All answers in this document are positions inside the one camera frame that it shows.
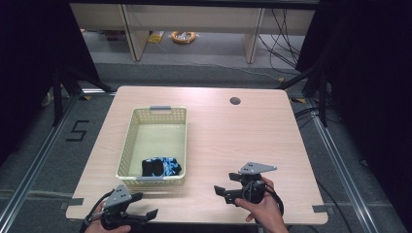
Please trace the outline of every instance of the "gray floor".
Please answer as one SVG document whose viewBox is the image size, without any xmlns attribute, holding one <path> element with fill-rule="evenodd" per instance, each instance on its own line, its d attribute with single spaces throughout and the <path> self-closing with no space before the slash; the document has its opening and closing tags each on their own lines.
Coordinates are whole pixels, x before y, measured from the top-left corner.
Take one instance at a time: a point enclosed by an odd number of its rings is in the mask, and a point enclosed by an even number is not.
<svg viewBox="0 0 412 233">
<path fill-rule="evenodd" d="M 126 41 L 109 42 L 103 34 L 98 32 L 86 32 L 84 36 L 102 81 L 113 87 L 122 84 L 168 83 L 170 85 L 273 88 L 279 84 L 281 78 L 287 80 L 293 77 L 293 75 L 281 72 L 297 74 L 291 66 L 279 59 L 272 58 L 270 61 L 269 53 L 262 43 L 257 46 L 255 62 L 247 64 L 241 35 L 199 33 L 198 38 L 192 44 L 177 45 L 171 42 L 169 34 L 170 32 L 164 34 L 160 45 L 148 44 L 142 59 L 138 62 L 131 60 Z M 290 37 L 290 39 L 293 46 L 299 49 L 304 38 Z M 263 36 L 263 40 L 268 45 L 273 45 L 271 37 Z M 292 61 L 289 52 L 283 49 L 277 49 L 277 51 Z M 271 69 L 271 65 L 281 72 Z M 303 85 L 304 82 L 289 88 L 289 96 L 291 98 L 301 97 L 300 89 Z M 92 87 L 88 83 L 82 83 L 82 86 Z M 76 188 L 113 98 L 113 95 L 101 94 L 92 95 L 88 101 L 83 98 L 76 100 L 40 173 L 34 177 L 35 181 L 30 186 L 26 200 L 18 214 L 14 216 L 13 224 L 7 229 L 8 232 L 79 231 L 81 225 L 79 221 L 65 218 L 64 203 L 70 200 Z M 305 103 L 292 103 L 295 113 L 308 107 Z M 52 131 L 52 111 L 52 105 L 39 111 L 32 127 L 27 130 L 26 137 L 21 140 L 19 150 L 12 154 L 0 168 L 0 211 L 5 209 L 14 191 L 18 189 L 21 181 L 24 181 L 26 171 L 42 149 L 42 144 L 48 139 Z M 378 231 L 406 232 L 373 174 L 359 163 L 361 155 L 346 131 L 345 125 L 340 122 L 337 112 L 328 110 L 326 116 L 327 130 L 351 178 L 357 185 L 357 191 L 365 201 Z M 86 130 L 85 139 L 80 142 L 68 142 L 67 139 L 79 137 L 78 134 L 72 132 L 77 120 L 88 120 L 88 123 L 79 124 L 81 129 Z M 320 191 L 328 208 L 329 220 L 327 224 L 320 226 L 290 226 L 290 231 L 349 232 L 345 224 L 347 220 L 352 232 L 367 232 L 357 216 L 354 203 L 345 191 L 330 152 L 326 149 L 324 139 L 319 133 L 316 121 L 307 114 L 298 118 L 297 123 L 315 176 L 325 188 L 323 190 L 320 187 Z M 334 205 L 333 201 L 336 201 L 339 208 Z M 164 230 L 169 232 L 244 232 L 248 229 L 242 226 L 163 224 L 153 224 L 147 229 L 148 232 Z"/>
</svg>

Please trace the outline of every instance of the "hand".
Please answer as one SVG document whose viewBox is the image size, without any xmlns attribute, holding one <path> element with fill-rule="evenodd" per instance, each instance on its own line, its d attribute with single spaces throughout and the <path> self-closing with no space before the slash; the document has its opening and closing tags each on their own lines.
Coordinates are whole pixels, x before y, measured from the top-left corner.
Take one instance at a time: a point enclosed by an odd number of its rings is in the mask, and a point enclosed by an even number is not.
<svg viewBox="0 0 412 233">
<path fill-rule="evenodd" d="M 102 211 L 103 202 L 101 202 L 96 210 L 95 213 Z M 86 229 L 85 233 L 127 233 L 130 231 L 129 225 L 120 226 L 114 230 L 106 230 L 100 221 L 100 219 L 93 221 L 90 226 Z"/>
<path fill-rule="evenodd" d="M 273 182 L 271 180 L 263 178 L 263 181 L 267 184 L 267 188 L 269 190 L 272 189 Z M 270 193 L 264 192 L 264 197 L 258 204 L 248 202 L 242 198 L 237 198 L 235 203 L 237 206 L 251 212 L 246 217 L 247 222 L 250 222 L 255 218 L 260 224 L 263 225 L 268 233 L 288 232 L 279 210 L 278 203 L 276 203 Z"/>
</svg>

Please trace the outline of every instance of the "beige basket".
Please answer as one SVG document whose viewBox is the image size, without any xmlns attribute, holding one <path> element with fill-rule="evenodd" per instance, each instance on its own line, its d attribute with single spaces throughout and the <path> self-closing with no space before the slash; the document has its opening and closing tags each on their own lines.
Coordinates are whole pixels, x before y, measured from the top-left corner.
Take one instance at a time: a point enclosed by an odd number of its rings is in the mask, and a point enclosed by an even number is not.
<svg viewBox="0 0 412 233">
<path fill-rule="evenodd" d="M 186 174 L 188 111 L 185 107 L 151 106 L 133 111 L 116 177 L 128 187 L 183 184 Z M 174 157 L 178 176 L 142 177 L 142 161 Z"/>
</svg>

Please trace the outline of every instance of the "black cable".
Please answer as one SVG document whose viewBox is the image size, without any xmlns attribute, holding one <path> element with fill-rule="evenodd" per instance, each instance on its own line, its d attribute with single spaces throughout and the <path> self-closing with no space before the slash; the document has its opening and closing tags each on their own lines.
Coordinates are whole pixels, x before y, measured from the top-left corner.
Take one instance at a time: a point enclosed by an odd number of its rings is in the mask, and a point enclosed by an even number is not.
<svg viewBox="0 0 412 233">
<path fill-rule="evenodd" d="M 272 64 L 272 52 L 269 54 L 269 63 L 270 63 L 270 66 L 272 67 L 272 69 L 279 72 L 279 73 L 284 73 L 284 74 L 288 74 L 288 75 L 295 75 L 295 76 L 298 75 L 298 74 L 294 74 L 294 73 L 290 73 L 290 72 L 281 71 L 281 70 L 276 69 Z"/>
<path fill-rule="evenodd" d="M 326 108 L 327 109 L 333 109 L 333 105 L 326 106 Z M 313 108 L 304 109 L 302 111 L 299 111 L 299 112 L 295 113 L 294 117 L 298 118 L 298 117 L 300 117 L 304 114 L 310 113 L 312 111 L 318 111 L 319 109 L 320 109 L 320 107 L 313 107 Z"/>
<path fill-rule="evenodd" d="M 333 204 L 335 205 L 337 211 L 339 212 L 339 214 L 342 216 L 343 221 L 345 222 L 346 227 L 348 228 L 348 231 L 350 233 L 352 233 L 352 228 L 349 225 L 348 219 L 345 217 L 345 215 L 343 214 L 342 210 L 340 209 L 339 205 L 337 204 L 337 202 L 335 201 L 335 199 L 332 197 L 332 195 L 326 190 L 326 188 L 318 181 L 318 179 L 316 179 L 316 183 L 318 184 L 318 186 L 321 187 L 321 189 L 327 194 L 327 196 L 329 196 L 330 200 L 333 202 Z"/>
<path fill-rule="evenodd" d="M 267 184 L 266 188 L 264 190 L 267 191 L 268 193 L 270 193 L 270 195 L 273 197 L 273 199 L 275 199 L 276 203 L 278 203 L 279 211 L 281 212 L 281 215 L 283 215 L 284 212 L 285 212 L 285 207 L 284 207 L 282 199 L 278 196 L 275 189 L 271 185 Z"/>
<path fill-rule="evenodd" d="M 308 117 L 313 117 L 313 116 L 317 117 L 318 115 L 307 115 L 307 116 L 302 116 L 301 118 L 297 118 L 297 119 L 296 119 L 296 121 L 300 121 L 300 120 L 303 120 L 303 119 L 305 119 L 305 118 L 308 118 Z"/>
<path fill-rule="evenodd" d="M 263 43 L 263 45 L 266 47 L 267 51 L 269 51 L 271 54 L 275 55 L 276 57 L 278 57 L 279 59 L 281 59 L 282 61 L 284 61 L 285 63 L 287 63 L 288 65 L 290 65 L 290 66 L 292 66 L 292 67 L 294 68 L 294 64 L 293 64 L 291 61 L 289 61 L 287 58 L 285 58 L 283 55 L 279 54 L 278 52 L 276 52 L 276 51 L 273 49 L 273 47 L 274 47 L 276 44 L 271 48 L 271 47 L 269 47 L 269 46 L 263 41 L 263 39 L 262 39 L 260 36 L 258 36 L 258 37 L 259 37 L 260 41 Z"/>
<path fill-rule="evenodd" d="M 270 37 L 272 38 L 272 40 L 275 42 L 275 45 L 277 44 L 280 48 L 284 49 L 284 50 L 288 50 L 287 48 L 285 48 L 284 46 L 282 46 L 281 44 L 278 43 L 279 37 L 281 37 L 281 35 L 277 35 L 278 37 L 275 39 L 273 37 L 273 35 L 270 35 Z"/>
<path fill-rule="evenodd" d="M 306 120 L 302 125 L 299 126 L 299 129 L 302 129 L 307 123 L 309 123 L 311 120 L 313 120 L 317 116 L 318 115 L 311 116 L 310 119 Z"/>
<path fill-rule="evenodd" d="M 91 219 L 91 216 L 93 215 L 93 213 L 94 213 L 94 211 L 96 210 L 96 208 L 99 206 L 99 204 L 100 204 L 106 197 L 109 197 L 110 195 L 112 195 L 112 193 L 113 193 L 114 191 L 115 191 L 115 190 L 113 189 L 112 191 L 104 194 L 104 195 L 96 202 L 96 204 L 94 204 L 93 208 L 91 208 L 90 213 L 85 217 L 85 219 L 84 219 L 84 221 L 83 221 L 83 223 L 82 223 L 82 226 L 81 226 L 80 231 L 79 231 L 80 233 L 85 233 L 85 232 L 86 232 L 86 229 L 90 226 L 90 223 L 91 223 L 92 221 L 94 221 L 94 219 Z"/>
<path fill-rule="evenodd" d="M 284 13 L 284 17 L 283 17 L 283 22 L 282 22 L 282 26 L 281 26 L 281 24 L 279 23 L 278 18 L 276 18 L 275 12 L 274 12 L 273 9 L 272 9 L 272 15 L 273 15 L 273 17 L 275 18 L 276 24 L 278 24 L 279 34 L 282 35 L 282 37 L 284 38 L 285 42 L 287 43 L 287 45 L 288 45 L 288 47 L 289 47 L 288 51 L 291 53 L 291 56 L 292 56 L 292 59 L 293 59 L 294 63 L 296 63 L 296 62 L 297 62 L 297 59 L 296 59 L 296 57 L 294 56 L 293 49 L 295 49 L 295 50 L 297 50 L 297 49 L 291 45 L 291 42 L 290 42 L 290 40 L 289 40 L 288 26 L 287 26 L 287 24 L 286 24 L 287 10 L 284 9 L 284 10 L 283 10 L 283 13 Z M 285 36 L 285 33 L 284 33 L 284 31 L 283 31 L 284 25 L 285 25 L 285 31 L 286 31 L 286 35 L 287 35 L 287 36 Z"/>
</svg>

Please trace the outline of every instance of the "cloth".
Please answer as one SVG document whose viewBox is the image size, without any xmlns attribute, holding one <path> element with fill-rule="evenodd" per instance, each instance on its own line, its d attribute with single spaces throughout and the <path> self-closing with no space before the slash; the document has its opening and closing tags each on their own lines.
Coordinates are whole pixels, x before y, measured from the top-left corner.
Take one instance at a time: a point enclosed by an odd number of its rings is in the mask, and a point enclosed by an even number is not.
<svg viewBox="0 0 412 233">
<path fill-rule="evenodd" d="M 174 157 L 154 157 L 142 161 L 143 177 L 178 176 L 181 165 Z"/>
</svg>

